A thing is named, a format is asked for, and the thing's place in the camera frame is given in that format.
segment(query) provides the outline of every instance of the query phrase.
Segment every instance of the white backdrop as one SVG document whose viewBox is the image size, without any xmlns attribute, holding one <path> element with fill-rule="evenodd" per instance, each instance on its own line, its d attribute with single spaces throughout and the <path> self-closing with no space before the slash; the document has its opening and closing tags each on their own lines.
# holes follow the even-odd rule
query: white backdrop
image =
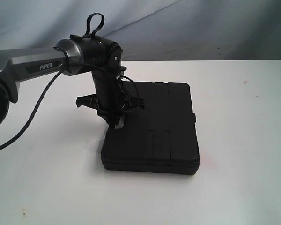
<svg viewBox="0 0 281 225">
<path fill-rule="evenodd" d="M 0 49 L 82 35 L 94 12 L 125 60 L 281 59 L 281 0 L 0 0 Z"/>
</svg>

